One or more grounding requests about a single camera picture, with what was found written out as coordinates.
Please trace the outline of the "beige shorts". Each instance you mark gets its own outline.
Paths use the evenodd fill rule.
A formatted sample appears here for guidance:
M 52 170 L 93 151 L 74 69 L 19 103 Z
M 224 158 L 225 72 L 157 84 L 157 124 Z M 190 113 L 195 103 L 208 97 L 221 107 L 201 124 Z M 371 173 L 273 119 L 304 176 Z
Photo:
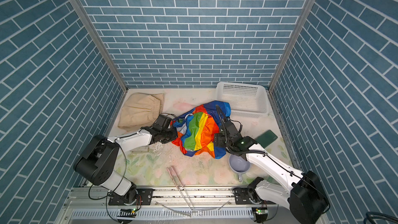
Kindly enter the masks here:
M 161 114 L 164 94 L 134 93 L 124 103 L 120 113 L 118 128 L 137 131 L 152 125 Z

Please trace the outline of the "rainbow coloured shorts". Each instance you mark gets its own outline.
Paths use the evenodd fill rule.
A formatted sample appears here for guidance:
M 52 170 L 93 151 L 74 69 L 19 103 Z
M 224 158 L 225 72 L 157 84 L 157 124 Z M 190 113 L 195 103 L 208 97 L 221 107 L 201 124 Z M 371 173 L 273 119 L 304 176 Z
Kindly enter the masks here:
M 225 148 L 214 144 L 215 134 L 221 127 L 217 106 L 227 117 L 231 115 L 229 103 L 212 101 L 199 105 L 172 121 L 177 130 L 177 139 L 172 144 L 179 147 L 185 156 L 193 157 L 206 152 L 211 157 L 220 159 L 226 155 Z

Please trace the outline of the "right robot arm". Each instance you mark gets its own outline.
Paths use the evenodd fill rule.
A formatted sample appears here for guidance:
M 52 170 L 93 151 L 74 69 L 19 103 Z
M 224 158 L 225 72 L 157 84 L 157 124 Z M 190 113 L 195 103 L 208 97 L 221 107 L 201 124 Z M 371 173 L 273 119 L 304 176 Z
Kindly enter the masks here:
M 329 210 L 329 199 L 314 172 L 304 173 L 271 155 L 251 137 L 243 137 L 230 118 L 221 120 L 215 142 L 224 145 L 230 154 L 230 167 L 239 178 L 254 165 L 277 181 L 273 185 L 257 177 L 243 189 L 234 188 L 237 204 L 265 204 L 271 201 L 289 209 L 301 224 L 314 224 Z

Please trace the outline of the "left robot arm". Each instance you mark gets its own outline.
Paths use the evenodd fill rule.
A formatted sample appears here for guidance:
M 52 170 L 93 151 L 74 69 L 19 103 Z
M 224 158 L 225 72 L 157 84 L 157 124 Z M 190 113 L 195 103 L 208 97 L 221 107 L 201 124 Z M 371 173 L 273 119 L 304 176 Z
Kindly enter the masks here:
M 148 127 L 122 136 L 96 135 L 75 161 L 74 170 L 95 186 L 101 186 L 122 198 L 125 204 L 137 199 L 136 185 L 114 170 L 117 156 L 157 142 L 166 144 L 178 138 L 172 118 L 159 115 Z

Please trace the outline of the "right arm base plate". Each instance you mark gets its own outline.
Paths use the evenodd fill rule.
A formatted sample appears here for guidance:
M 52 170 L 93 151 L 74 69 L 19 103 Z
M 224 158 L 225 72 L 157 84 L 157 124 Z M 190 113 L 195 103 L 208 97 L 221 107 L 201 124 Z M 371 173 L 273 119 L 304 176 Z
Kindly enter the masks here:
M 273 195 L 269 190 L 261 189 L 260 192 L 256 192 L 253 188 L 235 187 L 232 189 L 232 194 L 236 205 L 277 205 L 277 203 L 272 200 Z

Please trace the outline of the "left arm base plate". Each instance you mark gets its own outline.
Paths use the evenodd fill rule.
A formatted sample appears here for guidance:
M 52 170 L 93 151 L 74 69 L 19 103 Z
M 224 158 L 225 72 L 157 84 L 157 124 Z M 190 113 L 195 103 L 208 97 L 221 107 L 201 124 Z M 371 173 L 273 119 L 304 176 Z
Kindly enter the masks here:
M 120 196 L 116 193 L 111 193 L 108 204 L 110 206 L 148 206 L 151 204 L 154 189 L 152 188 L 138 188 L 125 196 Z

